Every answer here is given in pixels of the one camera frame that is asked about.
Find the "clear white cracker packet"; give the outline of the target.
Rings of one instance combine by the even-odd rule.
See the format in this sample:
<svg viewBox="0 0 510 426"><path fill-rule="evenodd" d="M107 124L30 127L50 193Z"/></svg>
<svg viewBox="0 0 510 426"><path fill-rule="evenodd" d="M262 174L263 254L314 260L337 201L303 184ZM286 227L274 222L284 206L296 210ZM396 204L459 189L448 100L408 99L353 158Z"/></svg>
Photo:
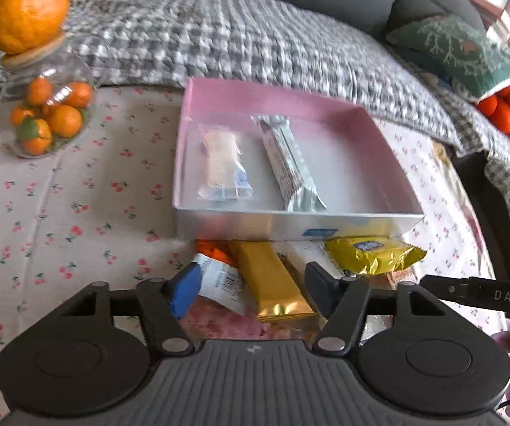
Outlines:
<svg viewBox="0 0 510 426"><path fill-rule="evenodd" d="M293 272L294 279L304 284L304 274L308 263L317 263L331 277L340 279L344 271L333 262L320 241L278 241L273 244L275 253L284 260Z"/></svg>

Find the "grey checkered blanket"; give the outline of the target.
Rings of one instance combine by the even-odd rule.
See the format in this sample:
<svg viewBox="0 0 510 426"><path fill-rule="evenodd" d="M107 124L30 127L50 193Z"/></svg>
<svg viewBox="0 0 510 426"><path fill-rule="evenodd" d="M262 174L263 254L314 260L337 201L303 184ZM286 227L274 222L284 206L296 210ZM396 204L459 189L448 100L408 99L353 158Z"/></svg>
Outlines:
<svg viewBox="0 0 510 426"><path fill-rule="evenodd" d="M278 0L71 0L70 35L110 85L182 88L193 77L251 81L344 99L450 144L483 152L510 217L510 137L370 35Z"/></svg>

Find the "green embroidered pillow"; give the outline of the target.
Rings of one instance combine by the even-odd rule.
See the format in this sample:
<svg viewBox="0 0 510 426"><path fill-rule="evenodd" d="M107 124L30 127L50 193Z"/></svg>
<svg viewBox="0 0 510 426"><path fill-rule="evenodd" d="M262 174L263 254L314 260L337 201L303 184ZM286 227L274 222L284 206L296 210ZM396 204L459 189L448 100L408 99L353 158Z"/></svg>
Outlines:
<svg viewBox="0 0 510 426"><path fill-rule="evenodd" d="M477 103L510 86L510 54L459 16L430 16L394 29L388 42L430 57L453 88Z"/></svg>

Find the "large orange fruit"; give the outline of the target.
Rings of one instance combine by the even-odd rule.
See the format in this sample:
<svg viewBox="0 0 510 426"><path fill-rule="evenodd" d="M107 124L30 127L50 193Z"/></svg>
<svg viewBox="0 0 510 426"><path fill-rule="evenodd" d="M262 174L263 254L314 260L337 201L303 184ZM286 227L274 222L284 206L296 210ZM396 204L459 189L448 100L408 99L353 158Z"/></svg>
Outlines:
<svg viewBox="0 0 510 426"><path fill-rule="evenodd" d="M0 0L0 51L22 54L61 31L70 0Z"/></svg>

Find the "yellow foil biscuit packet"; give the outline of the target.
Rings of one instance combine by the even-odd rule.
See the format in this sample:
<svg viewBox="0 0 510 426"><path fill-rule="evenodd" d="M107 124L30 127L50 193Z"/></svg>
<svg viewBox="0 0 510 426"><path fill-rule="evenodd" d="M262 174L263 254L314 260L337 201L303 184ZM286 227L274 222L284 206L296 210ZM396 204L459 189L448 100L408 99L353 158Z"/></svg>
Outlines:
<svg viewBox="0 0 510 426"><path fill-rule="evenodd" d="M341 269L358 275L402 271L426 256L421 248L384 236L336 237L324 246Z"/></svg>

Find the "glass jar with small oranges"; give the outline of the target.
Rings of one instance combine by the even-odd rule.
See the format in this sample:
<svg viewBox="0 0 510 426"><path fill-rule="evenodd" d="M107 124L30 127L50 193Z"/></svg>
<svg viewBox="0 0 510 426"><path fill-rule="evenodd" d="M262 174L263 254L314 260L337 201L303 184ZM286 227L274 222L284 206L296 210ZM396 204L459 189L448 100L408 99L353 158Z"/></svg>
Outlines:
<svg viewBox="0 0 510 426"><path fill-rule="evenodd" d="M5 55L0 131L25 159L54 154L86 131L113 51L99 35L59 33L46 45Z"/></svg>

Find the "pink silver cardboard box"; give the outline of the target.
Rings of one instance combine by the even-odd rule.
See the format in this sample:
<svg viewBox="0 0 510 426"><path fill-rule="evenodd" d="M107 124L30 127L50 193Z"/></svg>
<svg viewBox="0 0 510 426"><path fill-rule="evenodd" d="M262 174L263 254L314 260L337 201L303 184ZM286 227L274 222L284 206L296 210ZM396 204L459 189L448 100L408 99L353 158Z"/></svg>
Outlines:
<svg viewBox="0 0 510 426"><path fill-rule="evenodd" d="M172 199L186 240L397 236L423 217L363 108L232 80L188 84Z"/></svg>

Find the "clear rice cracker packet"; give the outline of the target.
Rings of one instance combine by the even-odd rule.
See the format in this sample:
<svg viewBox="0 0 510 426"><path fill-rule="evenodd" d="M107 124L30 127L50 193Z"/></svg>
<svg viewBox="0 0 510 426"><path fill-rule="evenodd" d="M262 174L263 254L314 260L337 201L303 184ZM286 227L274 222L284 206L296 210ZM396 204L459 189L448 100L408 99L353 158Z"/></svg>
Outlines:
<svg viewBox="0 0 510 426"><path fill-rule="evenodd" d="M198 195L217 203L247 200L253 195L243 165L240 136L225 127L202 128L204 176Z"/></svg>

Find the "pink crispy rice packet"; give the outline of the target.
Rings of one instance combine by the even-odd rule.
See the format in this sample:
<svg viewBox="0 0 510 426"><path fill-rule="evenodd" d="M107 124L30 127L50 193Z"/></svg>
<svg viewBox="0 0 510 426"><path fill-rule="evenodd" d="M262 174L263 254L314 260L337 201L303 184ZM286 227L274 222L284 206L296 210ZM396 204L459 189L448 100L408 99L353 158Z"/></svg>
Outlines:
<svg viewBox="0 0 510 426"><path fill-rule="evenodd" d="M304 339L310 342L320 330L320 319L262 322L252 311L244 316L204 297L195 299L180 324L195 341L201 339Z"/></svg>

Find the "orange white wafer packet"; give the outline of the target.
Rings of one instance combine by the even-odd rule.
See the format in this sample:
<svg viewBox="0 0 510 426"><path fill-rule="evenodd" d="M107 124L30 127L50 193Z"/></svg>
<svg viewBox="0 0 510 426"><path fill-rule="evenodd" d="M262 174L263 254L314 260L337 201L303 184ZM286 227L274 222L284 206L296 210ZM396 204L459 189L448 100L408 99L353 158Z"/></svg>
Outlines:
<svg viewBox="0 0 510 426"><path fill-rule="evenodd" d="M199 295L239 316L252 308L250 291L237 262L224 245L213 240L197 240L193 261L201 269Z"/></svg>

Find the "cherry print tablecloth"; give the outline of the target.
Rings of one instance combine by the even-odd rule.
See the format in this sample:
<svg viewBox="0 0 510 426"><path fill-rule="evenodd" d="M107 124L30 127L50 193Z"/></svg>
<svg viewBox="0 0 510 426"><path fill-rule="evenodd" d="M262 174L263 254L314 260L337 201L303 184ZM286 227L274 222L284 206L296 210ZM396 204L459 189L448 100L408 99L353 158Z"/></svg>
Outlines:
<svg viewBox="0 0 510 426"><path fill-rule="evenodd" d="M59 154L21 160L0 133L0 350L95 280L133 289L188 263L174 240L172 174L182 93L101 88L88 132ZM494 279L465 189L440 142L374 118L425 214L403 236L425 274ZM7 414L0 394L0 418Z"/></svg>

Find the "gold foil snack bar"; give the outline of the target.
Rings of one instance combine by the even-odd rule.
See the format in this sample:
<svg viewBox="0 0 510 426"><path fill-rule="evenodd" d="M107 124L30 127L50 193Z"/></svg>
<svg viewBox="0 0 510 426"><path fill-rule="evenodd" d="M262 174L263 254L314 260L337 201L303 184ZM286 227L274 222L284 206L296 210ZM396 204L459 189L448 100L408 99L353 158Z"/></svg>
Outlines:
<svg viewBox="0 0 510 426"><path fill-rule="evenodd" d="M228 246L255 300L257 319L279 322L315 314L271 242L231 240Z"/></svg>

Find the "grey white long snack bar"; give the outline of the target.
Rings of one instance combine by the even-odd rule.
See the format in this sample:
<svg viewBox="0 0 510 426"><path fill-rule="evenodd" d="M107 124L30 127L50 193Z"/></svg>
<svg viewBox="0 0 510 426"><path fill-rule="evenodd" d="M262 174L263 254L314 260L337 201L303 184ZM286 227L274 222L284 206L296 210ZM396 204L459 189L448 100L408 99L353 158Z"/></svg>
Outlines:
<svg viewBox="0 0 510 426"><path fill-rule="evenodd" d="M263 145L287 212L320 213L327 210L284 115L256 115Z"/></svg>

